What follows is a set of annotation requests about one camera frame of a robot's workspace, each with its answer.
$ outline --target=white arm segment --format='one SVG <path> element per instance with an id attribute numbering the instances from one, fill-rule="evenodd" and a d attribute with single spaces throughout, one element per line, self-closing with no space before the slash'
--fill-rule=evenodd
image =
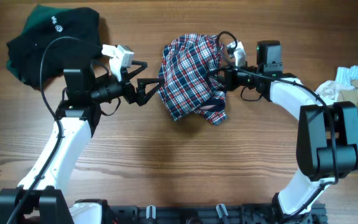
<path id="1" fill-rule="evenodd" d="M 297 83 L 302 84 L 297 78 L 284 79 L 291 82 L 296 81 Z M 327 105 L 334 103 L 334 101 L 329 98 L 321 98 Z M 272 82 L 270 86 L 270 99 L 273 103 L 284 107 L 284 109 L 290 112 L 296 119 L 299 119 L 301 106 L 321 105 L 321 103 L 316 101 L 316 98 L 306 90 L 298 86 L 278 81 Z M 302 174 L 301 170 L 298 169 L 290 183 L 278 194 L 278 201 L 280 202 L 282 212 L 287 215 L 294 214 L 309 200 L 310 197 L 312 197 L 320 184 L 330 181 L 334 181 L 334 178 L 323 178 L 319 181 L 312 182 L 307 176 Z M 311 205 L 324 192 L 324 190 L 300 214 L 309 212 L 311 210 Z"/>
<path id="2" fill-rule="evenodd" d="M 302 84 L 297 78 L 283 78 L 284 80 L 296 81 Z M 334 103 L 333 100 L 321 96 L 327 105 Z M 291 84 L 274 81 L 270 86 L 270 100 L 286 109 L 292 116 L 299 119 L 300 107 L 303 105 L 321 105 L 309 92 Z"/>
<path id="3" fill-rule="evenodd" d="M 294 214 L 304 203 L 306 203 L 307 200 L 309 200 L 310 197 L 312 197 L 312 195 L 319 188 L 320 184 L 334 180 L 334 177 L 329 177 L 312 182 L 307 176 L 302 174 L 301 170 L 298 169 L 292 177 L 290 183 L 278 194 L 278 201 L 280 202 L 282 212 L 287 215 Z M 320 192 L 320 194 L 307 206 L 306 209 L 300 213 L 300 215 L 310 212 L 311 205 L 318 197 L 320 197 L 324 190 Z"/>
<path id="4" fill-rule="evenodd" d="M 62 190 L 64 194 L 75 162 L 92 137 L 88 121 L 82 121 L 79 118 L 62 118 L 60 122 L 62 124 L 63 138 L 54 158 L 45 171 L 44 178 L 35 186 L 34 190 L 43 190 L 47 186 L 52 186 L 55 189 Z M 53 125 L 52 135 L 40 157 L 31 171 L 19 183 L 19 186 L 22 185 L 23 189 L 30 187 L 34 181 L 34 177 L 45 164 L 45 161 L 55 146 L 57 134 L 58 127 L 55 123 Z"/>

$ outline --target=white cloth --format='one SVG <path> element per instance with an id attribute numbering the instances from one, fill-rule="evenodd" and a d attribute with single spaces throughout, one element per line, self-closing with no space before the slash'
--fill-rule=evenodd
<path id="1" fill-rule="evenodd" d="M 351 68 L 338 67 L 335 82 L 344 86 L 352 86 L 351 81 L 358 79 L 358 65 Z"/>
<path id="2" fill-rule="evenodd" d="M 339 91 L 341 90 L 354 90 L 355 87 L 354 86 L 344 86 L 342 84 L 339 84 L 335 81 L 332 80 L 328 80 L 326 82 L 324 82 L 323 84 L 321 84 L 317 90 L 316 93 L 320 94 L 321 96 L 325 96 L 329 99 L 334 100 L 335 102 L 337 102 L 338 96 L 339 96 Z"/>
<path id="3" fill-rule="evenodd" d="M 283 78 L 283 80 L 296 82 L 297 84 L 302 85 L 301 81 L 297 78 Z M 321 96 L 321 99 L 327 105 L 334 103 L 333 100 L 323 96 Z M 305 89 L 280 81 L 272 82 L 270 86 L 270 100 L 273 103 L 284 107 L 296 119 L 299 119 L 300 106 L 321 105 L 321 103 Z"/>

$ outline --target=white bracket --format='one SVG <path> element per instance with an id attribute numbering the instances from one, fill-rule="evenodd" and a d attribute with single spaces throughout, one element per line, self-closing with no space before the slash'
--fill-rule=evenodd
<path id="1" fill-rule="evenodd" d="M 227 45 L 227 48 L 234 48 L 234 46 L 236 46 L 236 42 L 233 41 L 230 44 Z M 235 59 L 235 64 L 238 67 L 242 67 L 245 66 L 247 63 L 247 54 L 244 50 L 244 46 L 242 45 L 242 43 L 240 41 L 237 42 L 237 47 L 236 49 L 234 49 L 233 54 L 230 55 L 230 58 Z"/>
<path id="2" fill-rule="evenodd" d="M 102 205 L 94 202 L 80 202 L 69 208 L 75 224 L 100 224 L 102 223 Z"/>
<path id="3" fill-rule="evenodd" d="M 121 68 L 129 68 L 134 59 L 133 51 L 129 50 L 127 46 L 103 44 L 102 54 L 110 57 L 110 70 L 120 82 L 122 80 Z"/>

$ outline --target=black mount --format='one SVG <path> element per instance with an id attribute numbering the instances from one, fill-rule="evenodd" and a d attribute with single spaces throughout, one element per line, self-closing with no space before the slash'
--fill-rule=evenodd
<path id="1" fill-rule="evenodd" d="M 7 223 L 24 193 L 25 190 L 20 188 L 2 189 L 0 191 L 0 223 Z M 39 217 L 24 217 L 24 214 L 29 215 L 34 209 L 39 210 Z M 12 222 L 12 224 L 16 223 L 74 224 L 74 221 L 71 218 L 62 191 L 47 187 L 45 190 L 35 190 L 30 194 L 22 207 L 21 214 Z"/>
<path id="2" fill-rule="evenodd" d="M 281 45 L 277 40 L 263 40 L 257 44 L 257 67 L 245 65 L 241 69 L 274 78 L 296 78 L 291 73 L 283 73 L 283 62 L 281 61 Z M 217 76 L 217 80 L 225 85 L 227 91 L 234 91 L 240 86 L 250 90 L 256 89 L 267 101 L 270 100 L 271 80 L 255 77 L 232 67 L 223 67 L 211 72 L 215 74 L 218 71 L 224 71 L 224 77 Z"/>
<path id="3" fill-rule="evenodd" d="M 132 64 L 140 65 L 140 67 L 130 73 L 127 68 L 121 68 L 121 81 L 118 81 L 116 76 L 110 75 L 109 70 L 96 60 L 82 68 L 64 69 L 63 73 L 67 84 L 65 93 L 68 99 L 60 102 L 56 110 L 58 119 L 68 117 L 88 120 L 93 135 L 99 124 L 101 103 L 111 103 L 113 99 L 123 96 L 129 104 L 145 105 L 164 84 L 164 79 L 139 78 L 137 80 L 138 87 L 135 89 L 131 79 L 147 68 L 147 62 L 132 61 Z M 96 78 L 94 65 L 103 67 L 106 73 Z M 146 85 L 153 83 L 157 83 L 157 85 L 146 93 Z"/>
<path id="4" fill-rule="evenodd" d="M 357 108 L 351 102 L 334 103 L 330 107 L 334 120 L 339 178 L 358 170 Z M 296 161 L 302 173 L 311 181 L 332 176 L 331 140 L 321 130 L 328 130 L 328 119 L 317 105 L 302 106 L 299 116 Z"/>
<path id="5" fill-rule="evenodd" d="M 146 208 L 112 206 L 120 224 L 276 224 L 271 204 L 226 206 L 225 220 L 219 217 L 216 207 L 161 207 L 156 208 L 155 219 L 147 216 Z M 311 212 L 300 215 L 298 224 L 327 224 L 324 204 L 315 204 Z"/>

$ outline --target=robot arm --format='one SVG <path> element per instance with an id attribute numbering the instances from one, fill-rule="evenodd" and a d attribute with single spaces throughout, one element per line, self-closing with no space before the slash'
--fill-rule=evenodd
<path id="1" fill-rule="evenodd" d="M 61 102 L 57 109 L 62 124 L 63 139 L 55 157 L 44 173 L 44 178 L 37 184 L 35 190 L 43 190 L 47 186 L 52 186 L 55 189 L 62 190 L 63 193 L 65 192 L 75 162 L 92 138 L 98 125 L 101 115 L 100 103 L 111 102 L 111 100 L 123 96 L 128 103 L 136 102 L 142 106 L 148 102 L 163 83 L 162 79 L 138 79 L 139 86 L 135 91 L 129 81 L 134 74 L 127 72 L 127 68 L 134 62 L 134 53 L 128 47 L 122 45 L 117 47 L 103 45 L 102 53 L 110 56 L 109 63 L 114 76 L 107 73 L 95 78 L 93 66 L 79 70 L 64 70 L 68 100 Z M 145 62 L 135 63 L 142 65 L 139 68 L 140 70 L 134 71 L 136 74 L 147 67 Z M 150 83 L 158 83 L 158 85 L 146 94 L 145 86 Z M 52 135 L 38 161 L 26 177 L 19 182 L 18 187 L 27 190 L 31 186 L 34 177 L 39 173 L 50 155 L 57 141 L 57 134 L 58 128 L 55 123 Z"/>
<path id="2" fill-rule="evenodd" d="M 278 222 L 286 222 L 294 215 L 310 212 L 314 201 L 334 183 L 334 165 L 331 140 L 326 137 L 329 124 L 321 103 L 304 88 L 278 80 L 253 77 L 249 73 L 259 76 L 279 78 L 301 84 L 301 81 L 291 73 L 283 73 L 281 62 L 281 45 L 276 40 L 258 42 L 258 67 L 248 67 L 246 54 L 241 42 L 230 43 L 228 53 L 235 58 L 236 67 L 227 67 L 224 78 L 217 77 L 226 89 L 233 91 L 239 86 L 255 88 L 266 100 L 282 106 L 297 120 L 298 142 L 296 145 L 296 159 L 299 169 L 290 183 L 277 193 L 272 205 Z M 358 120 L 356 107 L 350 102 L 335 103 L 333 100 L 320 97 L 330 107 L 334 116 L 336 139 L 336 153 L 339 178 L 358 169 Z"/>

